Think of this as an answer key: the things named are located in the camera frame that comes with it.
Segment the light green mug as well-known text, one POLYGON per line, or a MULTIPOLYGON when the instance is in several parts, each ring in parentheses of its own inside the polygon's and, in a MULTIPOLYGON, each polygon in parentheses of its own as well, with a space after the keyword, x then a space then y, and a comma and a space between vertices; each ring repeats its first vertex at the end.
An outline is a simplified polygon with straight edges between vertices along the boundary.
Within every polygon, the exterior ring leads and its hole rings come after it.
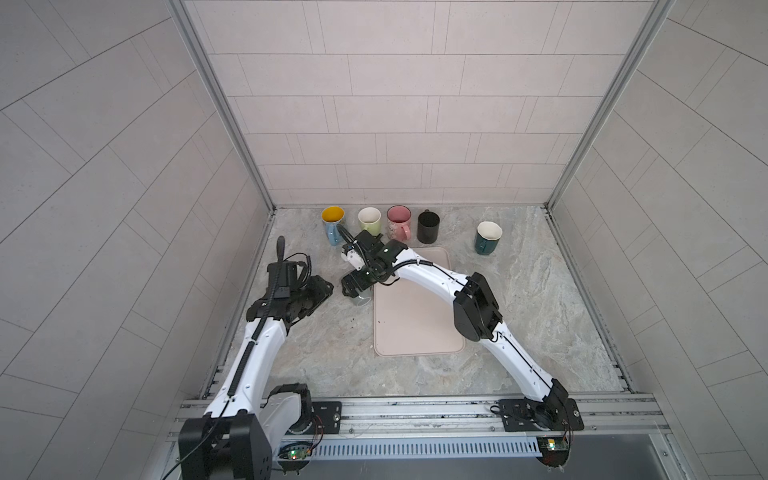
POLYGON ((367 231, 372 236, 381 233, 382 214, 378 208, 365 207, 358 212, 357 218, 362 231, 367 231))

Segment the pink mug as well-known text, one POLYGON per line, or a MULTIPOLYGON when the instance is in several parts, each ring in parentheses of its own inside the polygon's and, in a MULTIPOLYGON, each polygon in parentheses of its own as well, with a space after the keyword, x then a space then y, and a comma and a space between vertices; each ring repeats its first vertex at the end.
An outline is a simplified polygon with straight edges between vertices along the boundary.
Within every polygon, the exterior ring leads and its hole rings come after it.
POLYGON ((388 236, 400 242, 408 242, 412 238, 410 222, 411 210, 404 205, 394 205, 387 211, 388 236))

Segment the black mug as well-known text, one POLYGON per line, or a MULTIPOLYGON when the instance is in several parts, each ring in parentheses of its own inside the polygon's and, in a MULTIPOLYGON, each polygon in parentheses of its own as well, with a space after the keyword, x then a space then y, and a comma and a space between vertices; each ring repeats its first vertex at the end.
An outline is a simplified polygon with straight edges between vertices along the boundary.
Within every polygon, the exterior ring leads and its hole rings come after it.
POLYGON ((417 239, 423 244, 437 241, 440 228, 440 216, 430 210, 422 211, 417 218, 417 239))

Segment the blue butterfly mug yellow inside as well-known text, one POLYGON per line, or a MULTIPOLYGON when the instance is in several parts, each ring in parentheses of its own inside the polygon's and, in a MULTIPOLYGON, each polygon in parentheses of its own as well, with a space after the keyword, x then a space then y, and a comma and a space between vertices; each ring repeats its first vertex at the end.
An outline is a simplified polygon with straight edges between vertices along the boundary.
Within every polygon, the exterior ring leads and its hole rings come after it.
POLYGON ((343 242, 343 237, 339 232, 339 226, 345 219, 345 210, 339 206, 329 206, 321 213, 325 235, 331 246, 336 247, 343 242))

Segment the dark green mug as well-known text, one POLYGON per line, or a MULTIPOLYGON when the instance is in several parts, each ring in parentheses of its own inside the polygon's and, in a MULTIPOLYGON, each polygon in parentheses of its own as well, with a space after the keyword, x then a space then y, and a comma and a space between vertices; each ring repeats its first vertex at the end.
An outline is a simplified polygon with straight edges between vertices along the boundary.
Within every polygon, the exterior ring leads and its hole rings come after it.
POLYGON ((503 236, 503 229, 500 225, 492 221, 482 221, 476 228, 474 250, 478 255, 488 256, 492 254, 500 239, 503 236))

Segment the grey mug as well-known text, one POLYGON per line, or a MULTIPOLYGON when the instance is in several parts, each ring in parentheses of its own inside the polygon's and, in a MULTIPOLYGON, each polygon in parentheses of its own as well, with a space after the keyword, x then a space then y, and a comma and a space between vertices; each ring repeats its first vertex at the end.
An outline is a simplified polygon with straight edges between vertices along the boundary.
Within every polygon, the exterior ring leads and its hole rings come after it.
POLYGON ((360 292, 356 297, 351 298, 351 302, 356 306, 364 306, 372 301, 373 292, 366 290, 360 292))

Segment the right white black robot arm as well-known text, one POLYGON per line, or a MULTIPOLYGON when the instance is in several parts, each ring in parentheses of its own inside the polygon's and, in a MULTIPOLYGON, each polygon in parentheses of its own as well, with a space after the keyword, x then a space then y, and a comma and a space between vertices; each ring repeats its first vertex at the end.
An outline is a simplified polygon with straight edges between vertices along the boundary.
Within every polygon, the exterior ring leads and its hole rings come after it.
POLYGON ((506 430, 531 427, 567 435, 584 429, 576 401, 515 339, 482 274, 459 274, 398 240, 384 243, 381 235, 365 230, 352 235, 341 226, 339 232, 344 241, 342 257, 353 266, 341 280, 346 297, 357 297, 376 284, 390 286, 400 279, 414 282, 451 304, 455 329, 490 351, 513 377, 523 398, 500 400, 491 407, 491 412, 505 422, 506 430))

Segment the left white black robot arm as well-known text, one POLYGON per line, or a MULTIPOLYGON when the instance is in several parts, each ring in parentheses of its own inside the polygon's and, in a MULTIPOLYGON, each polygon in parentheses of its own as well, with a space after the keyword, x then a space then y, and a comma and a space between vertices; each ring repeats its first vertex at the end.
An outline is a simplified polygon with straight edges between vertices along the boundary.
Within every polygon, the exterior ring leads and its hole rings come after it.
POLYGON ((185 421, 178 436, 178 469, 184 479, 268 479, 283 436, 313 422, 304 383, 266 389, 290 328, 333 293, 298 253, 267 267, 265 294, 246 312, 235 362, 205 413, 185 421))

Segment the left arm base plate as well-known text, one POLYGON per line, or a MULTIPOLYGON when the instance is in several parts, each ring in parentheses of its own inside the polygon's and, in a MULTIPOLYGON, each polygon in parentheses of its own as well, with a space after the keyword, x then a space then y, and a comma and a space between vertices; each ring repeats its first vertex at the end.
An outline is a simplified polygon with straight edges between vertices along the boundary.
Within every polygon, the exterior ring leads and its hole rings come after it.
POLYGON ((342 403, 339 401, 313 401, 303 405, 299 420, 287 431, 289 435, 338 434, 340 431, 342 403))

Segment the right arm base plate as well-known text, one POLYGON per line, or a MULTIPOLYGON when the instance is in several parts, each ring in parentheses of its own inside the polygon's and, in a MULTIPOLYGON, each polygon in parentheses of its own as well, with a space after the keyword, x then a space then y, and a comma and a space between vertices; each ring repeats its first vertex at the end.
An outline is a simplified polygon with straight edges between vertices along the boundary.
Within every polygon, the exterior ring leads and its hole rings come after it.
POLYGON ((528 399, 501 399, 490 408, 499 416, 506 432, 582 431, 584 422, 574 399, 535 402, 528 399))

